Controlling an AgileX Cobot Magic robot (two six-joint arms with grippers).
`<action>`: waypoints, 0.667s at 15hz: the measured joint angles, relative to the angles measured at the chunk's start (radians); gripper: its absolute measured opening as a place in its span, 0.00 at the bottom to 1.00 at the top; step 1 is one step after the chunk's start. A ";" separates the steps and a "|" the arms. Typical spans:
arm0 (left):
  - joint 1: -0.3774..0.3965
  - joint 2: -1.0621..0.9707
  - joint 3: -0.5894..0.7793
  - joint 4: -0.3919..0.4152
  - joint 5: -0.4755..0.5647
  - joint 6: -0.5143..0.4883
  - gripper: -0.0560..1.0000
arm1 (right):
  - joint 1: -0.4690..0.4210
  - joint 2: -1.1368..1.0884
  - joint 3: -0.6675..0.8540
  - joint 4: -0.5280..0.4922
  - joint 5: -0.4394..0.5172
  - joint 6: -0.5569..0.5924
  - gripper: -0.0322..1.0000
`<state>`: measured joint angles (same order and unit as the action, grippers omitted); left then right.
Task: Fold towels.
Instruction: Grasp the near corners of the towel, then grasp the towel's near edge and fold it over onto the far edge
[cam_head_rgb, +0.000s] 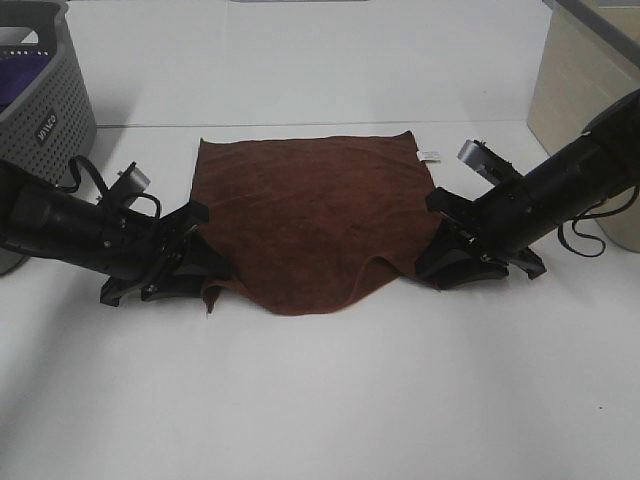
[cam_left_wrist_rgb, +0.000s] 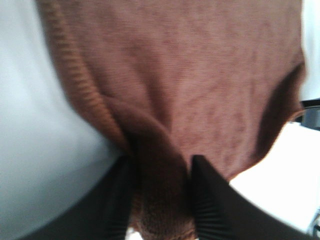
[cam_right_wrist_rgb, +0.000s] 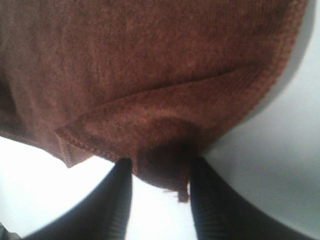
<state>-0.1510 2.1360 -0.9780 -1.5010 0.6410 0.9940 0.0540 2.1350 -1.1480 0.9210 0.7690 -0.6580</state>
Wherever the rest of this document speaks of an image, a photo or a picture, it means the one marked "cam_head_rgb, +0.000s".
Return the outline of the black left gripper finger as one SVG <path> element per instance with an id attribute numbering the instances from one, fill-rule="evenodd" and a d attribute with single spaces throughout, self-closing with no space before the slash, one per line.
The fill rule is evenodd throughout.
<path id="1" fill-rule="evenodd" d="M 118 307 L 123 296 L 135 291 L 140 293 L 148 286 L 149 283 L 142 280 L 124 280 L 111 276 L 101 287 L 100 303 Z"/>
<path id="2" fill-rule="evenodd" d="M 232 263 L 200 234 L 193 234 L 171 251 L 160 269 L 144 283 L 141 300 L 197 298 L 207 279 L 229 280 L 232 274 Z"/>

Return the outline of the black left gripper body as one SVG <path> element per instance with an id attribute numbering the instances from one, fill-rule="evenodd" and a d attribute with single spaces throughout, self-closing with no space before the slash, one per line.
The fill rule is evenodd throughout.
<path id="1" fill-rule="evenodd" d="M 148 224 L 129 222 L 125 243 L 105 248 L 99 255 L 101 272 L 124 281 L 145 283 L 175 269 L 193 250 L 198 227 L 209 221 L 209 209 L 189 201 Z"/>

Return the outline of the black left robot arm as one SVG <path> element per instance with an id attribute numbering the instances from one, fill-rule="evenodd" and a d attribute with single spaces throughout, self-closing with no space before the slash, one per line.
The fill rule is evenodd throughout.
<path id="1" fill-rule="evenodd" d="M 2 248 L 107 275 L 100 301 L 113 307 L 132 292 L 144 301 L 197 297 L 207 279 L 231 278 L 231 262 L 198 231 L 209 221 L 205 205 L 190 200 L 163 215 L 135 164 L 112 186 L 83 156 L 69 170 L 73 185 L 60 186 L 2 162 Z"/>

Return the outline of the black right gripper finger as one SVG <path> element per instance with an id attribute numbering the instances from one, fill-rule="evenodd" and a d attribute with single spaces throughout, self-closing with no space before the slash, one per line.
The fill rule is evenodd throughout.
<path id="1" fill-rule="evenodd" d="M 509 257 L 509 262 L 527 274 L 530 280 L 536 279 L 546 272 L 543 260 L 530 248 L 524 248 Z"/>
<path id="2" fill-rule="evenodd" d="M 482 245 L 475 237 L 458 230 L 438 230 L 432 242 L 416 259 L 415 273 L 420 280 L 439 290 L 506 278 L 507 266 L 492 256 L 483 260 L 484 254 Z"/>

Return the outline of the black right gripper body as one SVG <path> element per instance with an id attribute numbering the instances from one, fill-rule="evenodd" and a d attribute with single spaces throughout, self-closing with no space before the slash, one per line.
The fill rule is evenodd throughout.
<path id="1" fill-rule="evenodd" d="M 526 179 L 494 186 L 473 201 L 438 187 L 427 196 L 426 205 L 442 216 L 438 230 L 458 230 L 475 237 L 485 251 L 483 260 L 492 256 L 511 264 L 509 257 L 533 242 L 529 226 L 533 190 Z"/>

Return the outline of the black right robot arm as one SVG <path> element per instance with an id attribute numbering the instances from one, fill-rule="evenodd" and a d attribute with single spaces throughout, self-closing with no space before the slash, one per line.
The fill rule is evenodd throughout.
<path id="1" fill-rule="evenodd" d="M 531 244 L 563 225 L 596 217 L 596 208 L 626 190 L 639 190 L 639 94 L 602 111 L 580 136 L 528 174 L 468 140 L 459 159 L 492 184 L 468 200 L 441 187 L 426 198 L 443 219 L 415 262 L 417 277 L 438 289 L 507 277 L 509 265 L 531 279 L 546 271 Z"/>

